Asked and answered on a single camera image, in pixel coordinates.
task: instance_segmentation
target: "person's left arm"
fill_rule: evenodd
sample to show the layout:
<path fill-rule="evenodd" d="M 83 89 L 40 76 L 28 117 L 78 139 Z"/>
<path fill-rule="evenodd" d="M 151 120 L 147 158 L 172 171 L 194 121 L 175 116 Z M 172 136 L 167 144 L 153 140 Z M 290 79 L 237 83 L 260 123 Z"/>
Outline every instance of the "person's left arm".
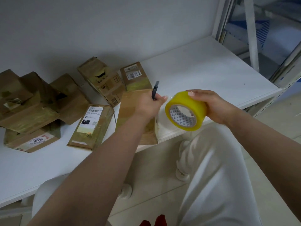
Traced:
<path fill-rule="evenodd" d="M 143 94 L 133 116 L 74 169 L 28 226 L 105 225 L 145 126 L 167 97 L 156 99 Z"/>

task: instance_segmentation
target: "clear packing tape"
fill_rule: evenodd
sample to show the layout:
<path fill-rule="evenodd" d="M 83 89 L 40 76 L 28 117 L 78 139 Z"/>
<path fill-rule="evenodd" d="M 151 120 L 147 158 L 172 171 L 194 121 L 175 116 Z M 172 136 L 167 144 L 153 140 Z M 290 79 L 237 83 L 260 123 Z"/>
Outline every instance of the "clear packing tape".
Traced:
<path fill-rule="evenodd" d="M 202 126 L 206 117 L 207 106 L 204 102 L 192 99 L 187 91 L 182 91 L 166 104 L 165 113 L 178 128 L 185 131 L 195 131 Z"/>

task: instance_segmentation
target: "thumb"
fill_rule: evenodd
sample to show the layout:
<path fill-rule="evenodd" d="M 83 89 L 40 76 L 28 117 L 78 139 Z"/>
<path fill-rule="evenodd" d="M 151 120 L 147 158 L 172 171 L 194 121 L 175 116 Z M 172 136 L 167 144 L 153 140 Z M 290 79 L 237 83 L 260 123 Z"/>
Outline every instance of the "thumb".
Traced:
<path fill-rule="evenodd" d="M 211 94 L 204 94 L 204 93 L 200 93 L 200 92 L 192 92 L 189 91 L 188 95 L 196 100 L 196 101 L 201 101 L 201 102 L 208 102 L 210 100 L 210 98 L 212 98 Z"/>
<path fill-rule="evenodd" d="M 168 99 L 167 96 L 160 97 L 159 99 L 156 100 L 156 103 L 162 106 L 167 101 L 167 99 Z"/>

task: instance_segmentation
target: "person's right arm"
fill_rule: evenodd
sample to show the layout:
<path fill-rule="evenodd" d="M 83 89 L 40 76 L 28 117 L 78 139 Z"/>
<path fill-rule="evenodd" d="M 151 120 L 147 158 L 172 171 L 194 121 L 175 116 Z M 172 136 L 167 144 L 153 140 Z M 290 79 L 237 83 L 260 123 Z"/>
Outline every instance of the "person's right arm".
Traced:
<path fill-rule="evenodd" d="M 301 144 L 261 123 L 208 90 L 188 90 L 204 101 L 207 116 L 226 125 L 301 221 Z"/>

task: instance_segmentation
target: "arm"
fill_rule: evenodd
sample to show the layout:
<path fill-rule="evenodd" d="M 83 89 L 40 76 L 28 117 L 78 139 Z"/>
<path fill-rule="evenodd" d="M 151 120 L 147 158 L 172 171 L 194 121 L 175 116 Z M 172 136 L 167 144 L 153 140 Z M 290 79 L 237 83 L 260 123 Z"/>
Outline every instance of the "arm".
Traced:
<path fill-rule="evenodd" d="M 74 169 L 28 225 L 105 225 L 144 128 L 167 97 L 156 99 L 142 95 L 134 115 Z"/>
<path fill-rule="evenodd" d="M 206 102 L 207 116 L 231 130 L 301 221 L 301 145 L 226 102 L 213 91 L 190 90 L 188 94 L 195 100 Z"/>

